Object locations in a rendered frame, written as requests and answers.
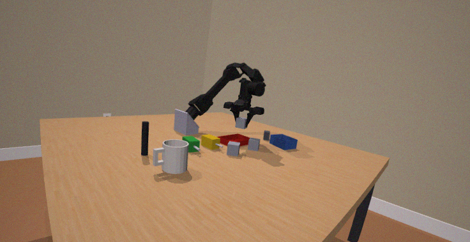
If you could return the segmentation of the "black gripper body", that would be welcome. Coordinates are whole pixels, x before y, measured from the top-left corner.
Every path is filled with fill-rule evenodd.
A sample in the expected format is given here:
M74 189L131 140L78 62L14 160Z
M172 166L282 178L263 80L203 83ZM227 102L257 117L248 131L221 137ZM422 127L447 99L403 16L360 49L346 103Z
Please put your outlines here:
M262 115L264 114L264 108L262 107L254 107L252 108L251 107L251 99L252 99L252 95L251 94L245 94L245 93L239 93L238 97L241 96L242 99L245 99L245 97L248 97L248 100L249 100L249 103L250 103L250 107L248 109L245 109L245 110L248 110L250 114L258 114L258 115ZM233 107L233 102L225 102L224 103L224 108L225 109L230 109L231 110L234 110L234 107Z

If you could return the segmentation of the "grey mug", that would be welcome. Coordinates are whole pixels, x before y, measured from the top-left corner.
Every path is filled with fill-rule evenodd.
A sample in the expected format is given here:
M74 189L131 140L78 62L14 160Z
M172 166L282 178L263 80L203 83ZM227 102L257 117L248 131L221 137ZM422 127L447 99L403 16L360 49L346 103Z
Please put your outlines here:
M165 140L161 148L153 149L153 165L162 166L162 170L171 174L181 174L188 167L188 145L184 140ZM158 154L162 153L162 160L158 161Z

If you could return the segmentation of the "red tray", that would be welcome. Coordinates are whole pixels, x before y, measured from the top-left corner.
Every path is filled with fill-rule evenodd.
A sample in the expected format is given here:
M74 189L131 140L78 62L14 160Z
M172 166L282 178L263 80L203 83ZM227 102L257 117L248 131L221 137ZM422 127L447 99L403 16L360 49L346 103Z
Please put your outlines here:
M227 146L229 141L231 142L239 142L240 146L246 146L248 145L248 141L250 137L246 137L244 135L240 134L234 134L234 135L225 135L225 136L220 136L220 143Z

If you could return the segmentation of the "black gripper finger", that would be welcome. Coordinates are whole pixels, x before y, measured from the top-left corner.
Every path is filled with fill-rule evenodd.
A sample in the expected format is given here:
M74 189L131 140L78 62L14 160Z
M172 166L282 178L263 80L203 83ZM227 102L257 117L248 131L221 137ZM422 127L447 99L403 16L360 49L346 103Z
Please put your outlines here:
M236 118L239 117L239 111L237 110L230 110L232 111L232 113L234 114L234 118L235 118L235 121L236 121Z
M250 114L250 113L247 113L247 119L246 119L246 127L248 126L250 120L252 119L252 117L254 116L255 114Z

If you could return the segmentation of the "green block with grey pin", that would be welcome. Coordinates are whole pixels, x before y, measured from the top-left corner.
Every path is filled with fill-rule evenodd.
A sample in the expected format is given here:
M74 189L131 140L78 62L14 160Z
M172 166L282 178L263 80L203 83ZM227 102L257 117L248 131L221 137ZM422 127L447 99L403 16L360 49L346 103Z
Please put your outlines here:
M187 141L188 145L188 152L198 152L200 151L200 141L192 136L182 136L182 140Z

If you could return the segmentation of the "blue open bin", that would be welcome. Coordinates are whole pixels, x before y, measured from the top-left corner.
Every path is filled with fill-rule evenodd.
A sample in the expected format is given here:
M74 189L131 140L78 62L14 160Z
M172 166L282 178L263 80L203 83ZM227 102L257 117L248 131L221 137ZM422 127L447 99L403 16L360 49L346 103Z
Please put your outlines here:
M298 140L284 134L279 134L271 135L269 143L283 150L289 150L296 149Z

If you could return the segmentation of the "black cylinder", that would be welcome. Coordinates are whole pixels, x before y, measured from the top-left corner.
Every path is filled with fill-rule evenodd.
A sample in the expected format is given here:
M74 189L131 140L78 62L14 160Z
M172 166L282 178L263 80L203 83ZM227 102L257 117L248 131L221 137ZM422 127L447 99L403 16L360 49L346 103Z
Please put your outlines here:
M148 136L149 136L149 121L142 122L142 136L141 136L141 155L148 155Z

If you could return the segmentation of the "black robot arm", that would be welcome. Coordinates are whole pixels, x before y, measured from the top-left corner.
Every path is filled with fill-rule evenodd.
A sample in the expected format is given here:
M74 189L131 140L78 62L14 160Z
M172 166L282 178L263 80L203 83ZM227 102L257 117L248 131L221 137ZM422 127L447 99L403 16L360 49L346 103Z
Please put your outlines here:
M237 68L241 68L243 73L239 73ZM246 78L239 80L241 83L240 93L262 96L265 92L266 84L263 82L264 78L259 70L251 69L245 63L232 63L226 67L226 69L223 71L222 77L208 90L207 93L199 95L188 103L190 107L185 112L189 113L193 120L198 115L203 115L210 108L210 106L212 106L213 98L222 90L222 88L229 81L240 78L244 73L250 78L251 81L247 80ZM242 99L241 96L239 96L238 100L233 103L233 107L234 110L240 112L248 109L250 107L248 97Z

